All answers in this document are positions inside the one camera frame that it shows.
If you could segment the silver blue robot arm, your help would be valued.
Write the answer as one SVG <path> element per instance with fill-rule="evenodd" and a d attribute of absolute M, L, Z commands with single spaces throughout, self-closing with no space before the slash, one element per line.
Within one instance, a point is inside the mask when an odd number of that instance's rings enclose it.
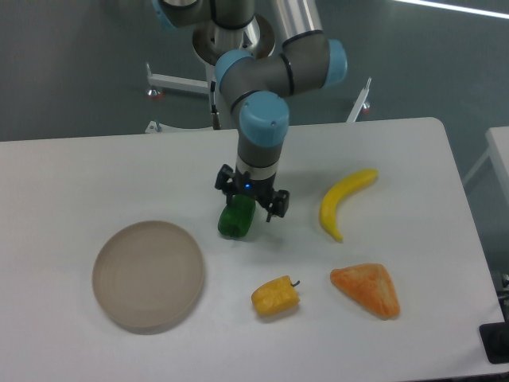
<path fill-rule="evenodd" d="M 218 53 L 211 90 L 224 101 L 239 133 L 234 168 L 223 165 L 216 188 L 231 202 L 236 195 L 257 201 L 267 216 L 283 217 L 289 192 L 274 189 L 282 145 L 289 129 L 286 98 L 341 82 L 346 52 L 323 32 L 314 1 L 274 1 L 282 51 L 257 58 L 262 28 L 253 1 L 154 1 L 168 29 L 204 26 L 207 50 Z"/>

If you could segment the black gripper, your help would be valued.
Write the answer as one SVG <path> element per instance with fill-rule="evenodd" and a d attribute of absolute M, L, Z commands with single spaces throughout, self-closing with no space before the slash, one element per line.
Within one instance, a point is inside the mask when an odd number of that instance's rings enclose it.
<path fill-rule="evenodd" d="M 262 180 L 255 180 L 248 172 L 234 171 L 229 165 L 223 164 L 216 177 L 215 188 L 226 197 L 229 205 L 236 195 L 244 195 L 256 200 L 266 210 L 266 222 L 273 216 L 283 218 L 289 207 L 289 191 L 274 190 L 276 174 Z"/>

